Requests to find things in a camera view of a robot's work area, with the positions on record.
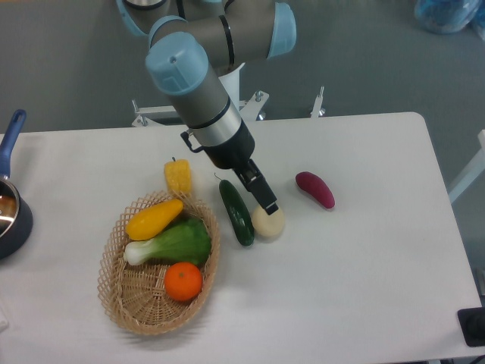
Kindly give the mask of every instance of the white table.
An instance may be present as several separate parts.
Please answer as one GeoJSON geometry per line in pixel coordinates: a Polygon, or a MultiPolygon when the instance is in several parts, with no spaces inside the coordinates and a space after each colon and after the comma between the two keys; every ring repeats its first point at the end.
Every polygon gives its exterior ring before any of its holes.
{"type": "MultiPolygon", "coordinates": [[[[459,309],[480,305],[424,120],[417,114],[249,125],[254,160],[286,212],[283,235],[243,249],[216,168],[184,127],[22,134],[11,180],[35,215],[26,245],[0,262],[0,363],[381,363],[475,356],[459,309]],[[139,196],[164,189],[163,164],[188,158],[195,192],[221,223],[211,296],[162,337],[119,329],[97,298],[111,229],[139,196]],[[324,211],[294,177],[319,174],[324,211]]],[[[236,183],[231,171],[219,177],[236,183]]],[[[243,192],[250,210],[254,199],[243,192]]]]}

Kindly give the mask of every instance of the gray floor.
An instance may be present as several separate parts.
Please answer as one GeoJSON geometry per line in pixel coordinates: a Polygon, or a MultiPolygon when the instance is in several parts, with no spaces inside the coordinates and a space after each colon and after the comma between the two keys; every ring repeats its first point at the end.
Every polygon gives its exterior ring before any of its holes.
{"type": "MultiPolygon", "coordinates": [[[[242,99],[262,89],[268,118],[303,118],[325,85],[329,116],[416,111],[449,184],[485,129],[485,42],[469,28],[423,31],[411,1],[288,2],[296,48],[247,64],[242,99]]],[[[0,50],[1,130],[16,108],[29,114],[25,131],[38,131],[127,127],[131,99],[168,104],[145,70],[146,41],[125,30],[114,1],[1,3],[0,50]]],[[[485,266],[485,175],[454,210],[471,266],[485,266]]]]}

